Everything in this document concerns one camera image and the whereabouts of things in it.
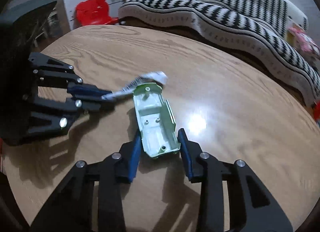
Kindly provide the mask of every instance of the barcode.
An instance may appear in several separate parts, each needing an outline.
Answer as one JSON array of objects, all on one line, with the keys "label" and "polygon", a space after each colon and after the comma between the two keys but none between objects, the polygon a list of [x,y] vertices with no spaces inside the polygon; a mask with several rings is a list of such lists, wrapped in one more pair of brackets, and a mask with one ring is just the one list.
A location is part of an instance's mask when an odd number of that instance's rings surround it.
[{"label": "barcode", "polygon": [[139,84],[143,84],[145,82],[145,80],[146,79],[144,77],[137,77],[135,80],[133,80],[128,85],[126,85],[124,88],[122,88],[122,91],[123,92],[129,91],[133,87],[136,87]]}]

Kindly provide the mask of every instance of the red bear-shaped chair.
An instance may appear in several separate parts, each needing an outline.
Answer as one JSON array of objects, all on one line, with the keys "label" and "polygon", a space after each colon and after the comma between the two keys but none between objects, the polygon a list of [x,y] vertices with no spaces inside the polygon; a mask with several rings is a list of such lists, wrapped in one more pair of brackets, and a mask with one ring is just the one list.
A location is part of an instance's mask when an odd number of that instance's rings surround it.
[{"label": "red bear-shaped chair", "polygon": [[76,17],[81,26],[86,25],[114,25],[119,18],[109,16],[109,5],[106,0],[87,0],[76,7]]}]

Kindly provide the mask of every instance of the wooden table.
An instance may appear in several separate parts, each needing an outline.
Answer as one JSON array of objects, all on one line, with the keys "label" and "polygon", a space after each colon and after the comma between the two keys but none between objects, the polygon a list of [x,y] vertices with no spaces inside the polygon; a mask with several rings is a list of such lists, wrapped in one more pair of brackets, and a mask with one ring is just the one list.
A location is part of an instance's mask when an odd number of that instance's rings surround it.
[{"label": "wooden table", "polygon": [[[74,65],[85,83],[119,90],[141,73],[164,71],[163,90],[177,127],[221,161],[243,159],[268,187],[296,229],[320,196],[320,131],[282,87],[216,48],[170,33],[125,26],[78,28],[44,54]],[[63,100],[65,92],[42,89]],[[103,160],[133,139],[133,101],[100,119],[83,118],[68,136],[4,147],[4,168],[31,223],[71,166]],[[200,184],[190,184],[179,157],[143,156],[137,177],[122,187],[129,231],[195,229]]]}]

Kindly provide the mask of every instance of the red chair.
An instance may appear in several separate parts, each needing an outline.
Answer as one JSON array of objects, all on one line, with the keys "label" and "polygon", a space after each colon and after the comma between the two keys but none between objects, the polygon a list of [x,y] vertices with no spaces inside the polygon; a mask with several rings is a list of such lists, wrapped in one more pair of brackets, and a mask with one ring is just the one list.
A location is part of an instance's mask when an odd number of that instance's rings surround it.
[{"label": "red chair", "polygon": [[106,0],[87,0],[76,7],[76,17],[81,26],[86,25],[114,25],[119,18],[109,16],[109,5]]}]

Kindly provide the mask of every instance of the black and white striped sofa cover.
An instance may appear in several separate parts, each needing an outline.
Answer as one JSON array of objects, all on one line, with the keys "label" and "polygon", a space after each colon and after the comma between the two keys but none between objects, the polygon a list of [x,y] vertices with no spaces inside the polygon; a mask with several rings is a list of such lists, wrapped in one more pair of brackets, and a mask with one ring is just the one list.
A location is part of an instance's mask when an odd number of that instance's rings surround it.
[{"label": "black and white striped sofa cover", "polygon": [[208,41],[258,58],[277,79],[298,89],[307,106],[320,97],[320,77],[284,37],[288,18],[308,29],[288,0],[126,0],[119,18],[157,27],[185,26]]}]

